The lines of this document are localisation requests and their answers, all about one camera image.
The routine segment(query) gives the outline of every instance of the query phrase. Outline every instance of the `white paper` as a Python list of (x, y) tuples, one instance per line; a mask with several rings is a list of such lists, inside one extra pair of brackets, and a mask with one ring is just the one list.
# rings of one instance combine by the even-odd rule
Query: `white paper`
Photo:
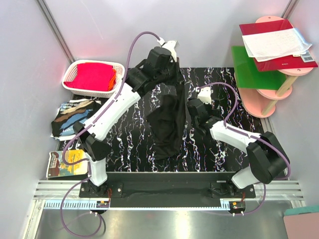
[(305, 41), (296, 28), (243, 36), (249, 57), (268, 61), (289, 55), (300, 55), (312, 44)]

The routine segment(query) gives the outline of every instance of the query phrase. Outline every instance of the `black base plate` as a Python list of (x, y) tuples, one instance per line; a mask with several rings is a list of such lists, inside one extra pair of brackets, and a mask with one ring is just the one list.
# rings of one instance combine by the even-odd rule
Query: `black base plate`
[(110, 182), (105, 183), (100, 186), (100, 191), (97, 193), (89, 185), (89, 183), (82, 183), (80, 189), (80, 198), (108, 198), (107, 189), (112, 190), (112, 198), (121, 198), (123, 191), (123, 183)]
[[(220, 199), (214, 198), (215, 182), (229, 182), (235, 172), (218, 173), (136, 173), (108, 172), (106, 185), (112, 189), (111, 208), (176, 208), (176, 207), (220, 207)], [(89, 185), (82, 184), (81, 198), (107, 198), (106, 187), (96, 194)], [(245, 189), (246, 198), (255, 193)]]
[(212, 198), (243, 198), (243, 193), (245, 193), (245, 198), (255, 198), (255, 190), (253, 185), (249, 185), (246, 188), (240, 189), (236, 192), (235, 196), (231, 196), (229, 193), (222, 193), (220, 191), (220, 188), (222, 184), (225, 184), (226, 182), (212, 182), (210, 183), (210, 189), (211, 189), (211, 195)]

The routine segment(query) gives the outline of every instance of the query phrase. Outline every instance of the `robotic arm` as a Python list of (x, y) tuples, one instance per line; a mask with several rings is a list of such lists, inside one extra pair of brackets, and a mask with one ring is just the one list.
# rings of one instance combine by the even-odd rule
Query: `robotic arm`
[(202, 88), (197, 99), (190, 99), (187, 103), (192, 126), (202, 135), (225, 142), (240, 149), (248, 155), (249, 166), (238, 171), (231, 179), (231, 191), (243, 189), (248, 185), (262, 182), (269, 184), (286, 167), (285, 161), (270, 147), (254, 139), (261, 138), (278, 149), (288, 159), (275, 135), (271, 132), (264, 134), (249, 132), (214, 117), (217, 109), (213, 109), (210, 98), (210, 88)]
[(86, 152), (86, 157), (90, 160), (92, 174), (90, 181), (93, 186), (99, 187), (107, 180), (105, 163), (110, 146), (103, 140), (111, 127), (132, 105), (147, 92), (152, 91), (157, 84), (165, 83), (176, 86), (184, 82), (175, 51), (176, 41), (165, 42), (161, 38), (158, 42), (161, 47), (152, 49), (147, 59), (128, 72), (128, 77), (119, 96), (116, 96), (118, 91), (115, 92), (84, 124), (77, 122), (74, 125), (74, 131), (77, 134), (89, 127), (79, 137), (79, 140)]

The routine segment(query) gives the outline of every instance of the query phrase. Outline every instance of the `red folder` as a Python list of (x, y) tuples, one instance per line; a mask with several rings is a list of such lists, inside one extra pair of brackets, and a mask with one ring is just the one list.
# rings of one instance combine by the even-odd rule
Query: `red folder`
[[(287, 19), (261, 23), (239, 25), (243, 35), (280, 31), (293, 28)], [(275, 71), (280, 69), (318, 67), (315, 61), (304, 62), (301, 57), (285, 56), (270, 61), (258, 62), (254, 59), (258, 71)]]

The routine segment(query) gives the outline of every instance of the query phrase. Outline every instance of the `book cover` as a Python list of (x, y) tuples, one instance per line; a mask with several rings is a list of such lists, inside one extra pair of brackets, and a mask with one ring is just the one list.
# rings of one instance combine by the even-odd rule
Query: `book cover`
[(58, 114), (51, 123), (52, 135), (60, 141), (74, 137), (73, 125), (76, 122), (84, 123), (101, 107), (101, 101), (81, 99), (71, 100), (61, 104)]
[[(49, 153), (49, 164), (46, 173), (46, 177), (65, 177), (74, 175), (83, 175), (88, 172), (88, 162), (82, 161), (78, 164), (68, 166), (62, 161), (63, 151), (54, 151)], [(85, 158), (85, 153), (83, 150), (68, 150), (65, 153), (65, 160), (72, 163)]]

